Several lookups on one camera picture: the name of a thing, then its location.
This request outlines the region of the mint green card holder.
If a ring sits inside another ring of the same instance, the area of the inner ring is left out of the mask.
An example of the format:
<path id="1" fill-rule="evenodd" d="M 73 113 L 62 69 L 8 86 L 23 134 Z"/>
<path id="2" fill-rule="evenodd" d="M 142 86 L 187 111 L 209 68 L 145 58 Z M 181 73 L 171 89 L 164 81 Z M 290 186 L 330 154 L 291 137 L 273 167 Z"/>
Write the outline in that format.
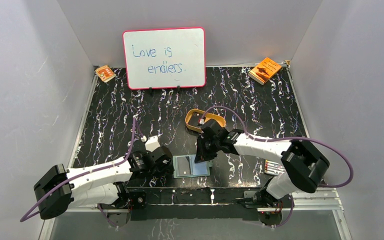
<path id="1" fill-rule="evenodd" d="M 190 158 L 190 168 L 191 168 L 191 175 L 187 176 L 178 176 L 177 173 L 177 158 L 181 156 L 189 156 Z M 175 179 L 182 179 L 182 178 L 194 178 L 194 177 L 207 177 L 210 175 L 210 168 L 213 166 L 212 161 L 205 161 L 201 163 L 194 163 L 195 160 L 195 154 L 191 155 L 175 155 L 173 156 L 173 177 Z"/>

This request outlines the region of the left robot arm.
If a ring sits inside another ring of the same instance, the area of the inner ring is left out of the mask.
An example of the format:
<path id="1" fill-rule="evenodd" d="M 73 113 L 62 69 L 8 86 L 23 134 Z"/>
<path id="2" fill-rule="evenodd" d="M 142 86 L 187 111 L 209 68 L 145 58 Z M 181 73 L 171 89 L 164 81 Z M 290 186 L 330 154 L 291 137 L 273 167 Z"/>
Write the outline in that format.
<path id="1" fill-rule="evenodd" d="M 51 167 L 34 185 L 40 218 L 49 220 L 70 208 L 106 204 L 124 208 L 129 194 L 122 183 L 173 171 L 173 155 L 168 147 L 138 150 L 128 159 L 119 159 L 84 168 Z"/>

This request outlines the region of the black credit card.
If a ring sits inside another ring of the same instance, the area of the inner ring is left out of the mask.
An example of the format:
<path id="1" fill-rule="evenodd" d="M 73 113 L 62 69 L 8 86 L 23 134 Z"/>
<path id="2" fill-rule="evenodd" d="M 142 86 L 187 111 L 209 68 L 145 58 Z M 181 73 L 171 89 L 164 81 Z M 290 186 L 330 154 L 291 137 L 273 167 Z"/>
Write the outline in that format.
<path id="1" fill-rule="evenodd" d="M 191 165 L 189 156 L 179 156 L 177 159 L 177 175 L 178 176 L 190 176 Z"/>

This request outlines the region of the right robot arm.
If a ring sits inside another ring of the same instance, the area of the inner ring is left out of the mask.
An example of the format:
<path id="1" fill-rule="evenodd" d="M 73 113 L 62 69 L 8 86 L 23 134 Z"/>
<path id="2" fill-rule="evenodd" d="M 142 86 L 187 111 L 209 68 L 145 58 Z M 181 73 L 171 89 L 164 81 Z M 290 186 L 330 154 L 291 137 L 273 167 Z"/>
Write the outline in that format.
<path id="1" fill-rule="evenodd" d="M 262 201 L 268 207 L 275 207 L 285 195 L 295 191 L 314 193 L 330 166 L 327 158 L 305 138 L 281 140 L 258 137 L 241 129 L 228 131 L 211 119 L 201 127 L 194 161 L 211 161 L 220 151 L 281 163 L 284 172 L 268 180 L 253 197 L 255 203 Z"/>

